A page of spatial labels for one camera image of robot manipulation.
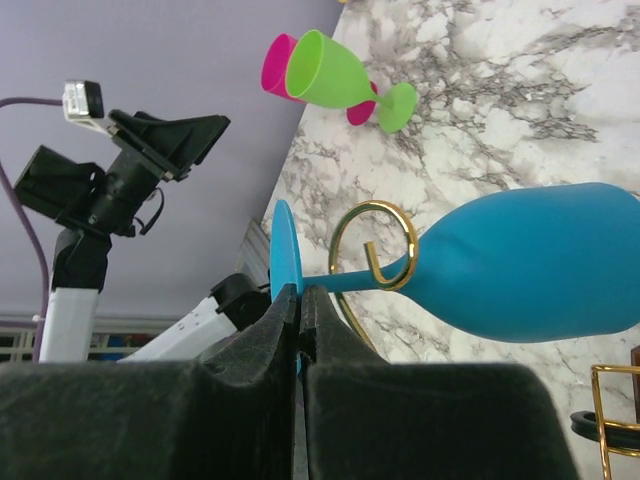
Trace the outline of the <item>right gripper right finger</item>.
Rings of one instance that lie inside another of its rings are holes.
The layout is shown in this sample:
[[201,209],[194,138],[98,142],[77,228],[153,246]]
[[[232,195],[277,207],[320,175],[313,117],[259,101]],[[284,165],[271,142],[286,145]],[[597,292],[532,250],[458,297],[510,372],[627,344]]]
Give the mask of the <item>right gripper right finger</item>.
[[511,363],[391,364],[301,300],[309,474],[314,479],[574,479],[552,399]]

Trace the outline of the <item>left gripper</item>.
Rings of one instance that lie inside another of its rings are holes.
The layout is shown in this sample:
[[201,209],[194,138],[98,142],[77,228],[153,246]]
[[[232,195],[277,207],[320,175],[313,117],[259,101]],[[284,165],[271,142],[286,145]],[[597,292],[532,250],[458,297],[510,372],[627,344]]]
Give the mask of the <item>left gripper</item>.
[[99,188],[101,215],[134,215],[162,181],[181,181],[230,126],[224,115],[161,120],[111,112],[120,153]]

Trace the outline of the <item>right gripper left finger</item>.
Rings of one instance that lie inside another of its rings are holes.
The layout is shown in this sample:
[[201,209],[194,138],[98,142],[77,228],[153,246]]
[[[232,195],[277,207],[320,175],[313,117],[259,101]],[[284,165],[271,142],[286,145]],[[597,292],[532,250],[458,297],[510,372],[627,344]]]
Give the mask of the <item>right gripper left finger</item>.
[[5,479],[288,479],[298,296],[205,362],[6,365]]

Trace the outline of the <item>magenta wine glass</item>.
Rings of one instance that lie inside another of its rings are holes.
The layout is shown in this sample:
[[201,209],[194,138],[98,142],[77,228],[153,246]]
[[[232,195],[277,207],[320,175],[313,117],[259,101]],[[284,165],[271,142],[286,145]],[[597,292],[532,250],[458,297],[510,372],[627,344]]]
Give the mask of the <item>magenta wine glass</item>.
[[[287,33],[279,34],[269,46],[261,70],[261,87],[273,95],[303,103],[303,100],[290,96],[285,80],[288,63],[298,40]],[[353,126],[366,123],[373,115],[374,101],[362,102],[346,109],[346,119]]]

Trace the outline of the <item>green wine glass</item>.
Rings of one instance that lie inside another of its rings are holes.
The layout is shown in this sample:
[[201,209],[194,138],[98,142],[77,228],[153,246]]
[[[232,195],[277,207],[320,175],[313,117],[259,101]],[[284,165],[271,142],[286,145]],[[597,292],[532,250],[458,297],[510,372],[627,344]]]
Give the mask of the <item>green wine glass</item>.
[[384,95],[376,93],[359,58],[319,30],[310,30],[298,40],[285,85],[290,96],[324,108],[346,109],[374,101],[380,128],[386,133],[404,128],[418,102],[416,89],[406,82],[393,85]]

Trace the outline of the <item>blue wine glass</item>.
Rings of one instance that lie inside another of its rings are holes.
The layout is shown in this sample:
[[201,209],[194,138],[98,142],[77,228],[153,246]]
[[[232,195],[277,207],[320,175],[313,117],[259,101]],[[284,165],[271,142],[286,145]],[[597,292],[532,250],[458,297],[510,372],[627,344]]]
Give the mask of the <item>blue wine glass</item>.
[[583,183],[502,191],[449,212],[381,266],[307,277],[293,214],[273,212],[271,291],[318,285],[332,293],[400,293],[448,325],[507,343],[617,334],[639,322],[639,201]]

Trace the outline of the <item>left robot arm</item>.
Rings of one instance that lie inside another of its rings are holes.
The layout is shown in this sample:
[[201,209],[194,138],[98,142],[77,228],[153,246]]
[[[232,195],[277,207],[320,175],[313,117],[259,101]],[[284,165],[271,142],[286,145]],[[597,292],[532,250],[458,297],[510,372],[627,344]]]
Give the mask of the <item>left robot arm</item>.
[[146,235],[155,222],[139,219],[143,203],[162,192],[161,182],[184,180],[231,123],[224,115],[167,121],[120,110],[109,118],[107,133],[120,150],[109,169],[41,146],[14,187],[22,206],[63,228],[38,351],[42,363],[87,360],[112,236]]

